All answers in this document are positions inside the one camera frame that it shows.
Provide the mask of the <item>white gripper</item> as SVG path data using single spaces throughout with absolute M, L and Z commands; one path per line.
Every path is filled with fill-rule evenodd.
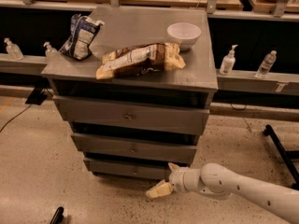
M 169 162 L 168 167 L 171 170 L 169 182 L 165 180 L 160 181 L 154 187 L 146 191 L 146 196 L 150 199 L 170 195 L 173 190 L 175 192 L 187 193 L 190 191 L 187 184 L 186 174 L 189 173 L 189 167 L 179 167 L 178 165 Z

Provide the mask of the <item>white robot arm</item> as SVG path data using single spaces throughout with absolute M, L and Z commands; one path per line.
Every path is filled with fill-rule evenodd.
M 168 165 L 169 180 L 162 180 L 149 189 L 148 198 L 163 197 L 175 191 L 225 200 L 233 193 L 291 224 L 299 224 L 299 191 L 296 189 L 239 175 L 217 163 L 208 163 L 201 169 L 179 167 L 171 162 Z

